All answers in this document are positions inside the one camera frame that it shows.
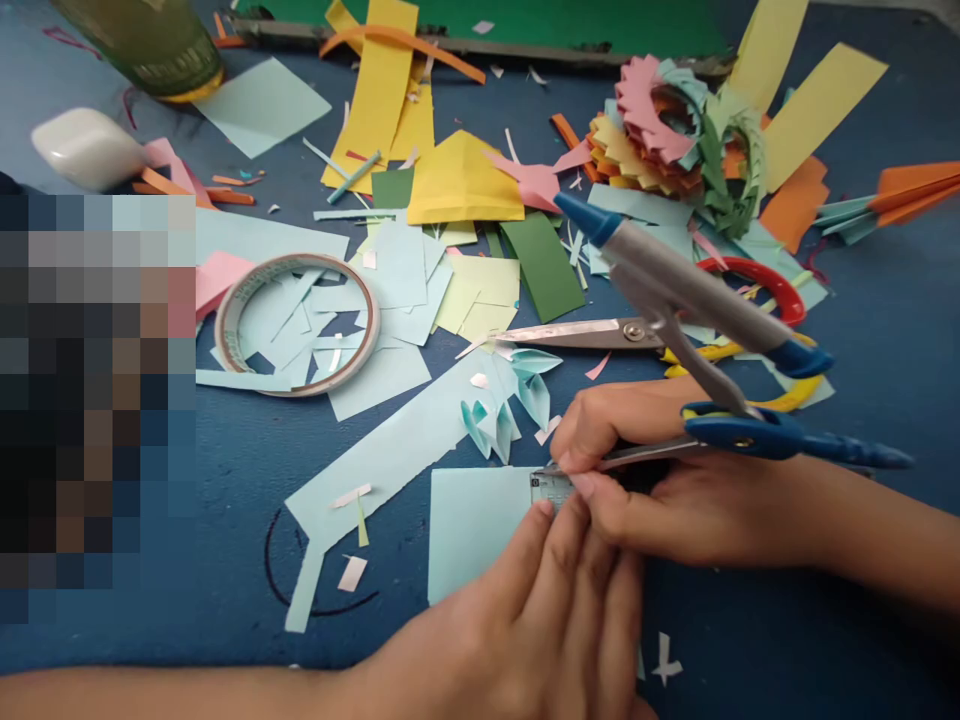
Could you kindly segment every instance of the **scissor handle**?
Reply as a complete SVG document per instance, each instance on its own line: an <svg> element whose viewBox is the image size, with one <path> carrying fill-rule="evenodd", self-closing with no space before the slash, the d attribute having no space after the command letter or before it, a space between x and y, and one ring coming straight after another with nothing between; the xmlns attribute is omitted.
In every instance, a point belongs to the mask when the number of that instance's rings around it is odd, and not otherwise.
<svg viewBox="0 0 960 720"><path fill-rule="evenodd" d="M730 272L742 275L761 287L770 291L777 306L780 308L780 321L788 327L796 327L807 317L807 310L803 306L803 298L797 289L790 284L780 273L766 265L740 257L725 257ZM715 258L707 258L697 263L697 267L707 272L721 272L720 262Z"/></svg>

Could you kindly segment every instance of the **yellow paper strip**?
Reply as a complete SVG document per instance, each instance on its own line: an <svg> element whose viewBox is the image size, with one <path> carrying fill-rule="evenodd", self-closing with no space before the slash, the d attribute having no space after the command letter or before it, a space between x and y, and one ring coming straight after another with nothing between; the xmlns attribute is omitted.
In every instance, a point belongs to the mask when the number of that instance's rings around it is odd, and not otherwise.
<svg viewBox="0 0 960 720"><path fill-rule="evenodd" d="M400 0L370 0L367 11L370 25L388 25L404 32L413 33L417 28L417 6ZM407 80L413 51L396 44L386 44L372 38L363 45L363 59L357 76L357 88L353 94L350 119L340 134L332 153L333 161L353 174L363 165L362 160L347 157L347 151L363 157L372 156L377 150L386 152L393 146L393 137L400 122L400 112L407 94ZM353 185L355 192L373 192L371 175L385 168L375 165L370 172ZM322 182L327 187L340 187L341 178L331 167L323 173Z"/></svg>
<svg viewBox="0 0 960 720"><path fill-rule="evenodd" d="M777 190L843 122L887 66L838 43L764 130L767 192Z"/></svg>
<svg viewBox="0 0 960 720"><path fill-rule="evenodd" d="M783 80L809 0L760 0L740 44L730 87L761 113Z"/></svg>

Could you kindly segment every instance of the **blue table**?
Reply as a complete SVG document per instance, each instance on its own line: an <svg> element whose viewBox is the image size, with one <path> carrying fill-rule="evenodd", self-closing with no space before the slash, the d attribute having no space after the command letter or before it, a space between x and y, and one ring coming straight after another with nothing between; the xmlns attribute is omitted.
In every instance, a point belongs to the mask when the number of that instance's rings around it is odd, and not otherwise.
<svg viewBox="0 0 960 720"><path fill-rule="evenodd" d="M197 4L209 21L215 3ZM720 21L736 43L752 3L729 5ZM0 47L8 58L18 59L4 69L0 169L43 192L72 193L76 189L35 155L29 130L78 105L98 108L125 125L120 95L126 82L89 54L41 35L40 28L55 24L64 23L45 5L28 0L14 2L0 15ZM838 41L891 68L817 152L830 168L826 182L832 199L841 193L870 193L888 166L960 157L956 37L912 12L811 6L785 86L797 86ZM225 52L231 74L263 57L248 50ZM343 63L319 62L312 54L279 57L333 104L334 111L306 133L319 146L332 147L355 72ZM582 131L612 94L614 76L546 74L551 81L546 90L525 82L519 69L501 80L491 77L479 88L438 67L438 139L462 127L505 150L503 127L509 126L524 162L552 162L564 147L554 140L549 116L562 112ZM325 207L318 186L320 165L303 150L298 136L248 162L191 108L176 111L140 98L133 112L139 125L135 137L169 137L202 178L265 170L267 178L255 193L259 204L238 212L262 217L276 202L282 210L273 219L315 226L309 213ZM353 202L348 198L344 206ZM960 209L954 203L908 227L889 228L855 247L821 256L819 265L837 296L811 313L805 331L837 356L831 379L838 394L802 414L814 430L849 433L914 454L919 461L915 470L883 474L880 481L954 513L960 513L960 484L949 418L960 405L954 380L960 327L958 221ZM363 234L349 223L328 223L324 229L348 234L351 249ZM806 250L815 241L811 233ZM600 278L591 278L588 298L585 308L565 319L629 312ZM524 295L515 325L535 323ZM209 332L207 328L198 347L211 344ZM450 366L463 345L444 332L430 340L424 358L434 377ZM598 353L562 355L566 362L548 377L554 411L587 385L583 373L600 359ZM751 397L777 393L758 365L728 363L725 368ZM602 380L652 379L662 372L653 358L622 355L612 359ZM285 607L265 578L264 541L284 498L413 392L337 424L322 397L284 401L198 389L196 483L187 486L186 499L177 503L184 516L168 517L172 487L141 482L139 555L121 553L112 559L112 589L34 593L32 609L42 616L55 607L57 621L0 628L0 671L89 663L337 668L374 652L427 606L429 471L368 521L372 545L362 587L378 595L352 612L311 620L303 636L283 632ZM531 437L532 424L519 415L518 420L524 440L515 445L513 462L543 462L546 453ZM478 461L465 440L439 466ZM146 466L156 460L145 454L142 462L146 477ZM191 470L184 472L189 479ZM117 537L129 531L125 528L115 525ZM277 587L287 596L300 567L301 542L296 523L281 512L269 556ZM343 542L332 552L350 549L352 542ZM346 604L334 589L338 573L334 563L325 568L317 609ZM139 581L131 580L137 576ZM957 700L922 633L907 628L877 597L814 572L716 572L651 560L643 639L648 664L656 657L660 630L672 636L674 653L684 665L666 690L657 682L646 686L665 718L718 712L757 718L815 713L900 717L909 712L937 718L950 715Z"/></svg>

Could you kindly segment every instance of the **tape roll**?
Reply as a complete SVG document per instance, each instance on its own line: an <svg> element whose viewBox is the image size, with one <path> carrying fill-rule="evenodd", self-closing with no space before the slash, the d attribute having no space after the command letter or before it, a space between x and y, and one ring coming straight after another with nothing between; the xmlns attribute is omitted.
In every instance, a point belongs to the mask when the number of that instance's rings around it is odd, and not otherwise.
<svg viewBox="0 0 960 720"><path fill-rule="evenodd" d="M329 255L314 255L312 253L297 253L295 255L283 255L282 257L268 260L265 263L257 265L250 272L244 275L237 283L227 291L223 301L220 303L220 309L217 311L217 323L214 329L214 335L217 343L217 351L223 358L228 370L234 372L255 372L253 368L247 365L240 350L240 316L249 302L250 298L263 287L266 283L272 281L278 275L298 270L301 268L324 268L335 270L338 273L346 275L347 280L352 280L363 292L363 298L367 304L367 327L360 343L360 348L354 353L353 357L342 368L333 375L325 377L320 382L296 387L289 392L264 392L264 395L273 395L275 397L311 397L321 395L325 392L339 387L357 371L363 367L363 364L370 358L377 344L377 338L380 335L380 306L377 304L377 298L373 291L363 281L363 278L352 267Z"/></svg>

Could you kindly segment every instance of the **yellow paper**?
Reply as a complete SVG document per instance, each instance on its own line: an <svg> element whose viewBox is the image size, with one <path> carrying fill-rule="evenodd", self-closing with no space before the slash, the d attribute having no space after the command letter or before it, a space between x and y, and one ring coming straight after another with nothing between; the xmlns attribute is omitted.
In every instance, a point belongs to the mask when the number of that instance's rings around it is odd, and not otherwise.
<svg viewBox="0 0 960 720"><path fill-rule="evenodd" d="M333 2L330 3L330 7L327 8L324 17L327 19L327 22L330 23L330 27L333 28L334 32L338 33L355 28L360 24L353 15L350 14L350 11L347 10L346 5L340 2L340 0L333 0ZM352 47L357 55L363 57L362 37L350 38L347 40L347 45Z"/></svg>
<svg viewBox="0 0 960 720"><path fill-rule="evenodd" d="M764 131L767 192L777 190L856 107L887 66L838 43Z"/></svg>
<svg viewBox="0 0 960 720"><path fill-rule="evenodd" d="M800 34L808 0L760 0L740 44L729 84L761 113L767 112Z"/></svg>
<svg viewBox="0 0 960 720"><path fill-rule="evenodd" d="M423 155L434 146L433 140L433 88L430 85L414 86L419 92L417 102L404 98L400 112L397 135L390 148L390 160L406 160L414 148Z"/></svg>
<svg viewBox="0 0 960 720"><path fill-rule="evenodd" d="M417 6L400 0L370 0L367 24L389 25L413 35L417 29ZM390 152L407 95L412 57L410 48L373 39L364 41L350 119L331 156L348 174L355 173L363 165L362 160L347 157L348 150L363 157L370 157L378 150L383 154ZM371 194L373 182L370 175L385 169L374 165L351 190ZM335 188L343 184L343 178L327 166L322 182Z"/></svg>
<svg viewBox="0 0 960 720"><path fill-rule="evenodd" d="M523 220L516 180L500 172L482 140L458 130L420 156L407 208L411 225L457 220Z"/></svg>

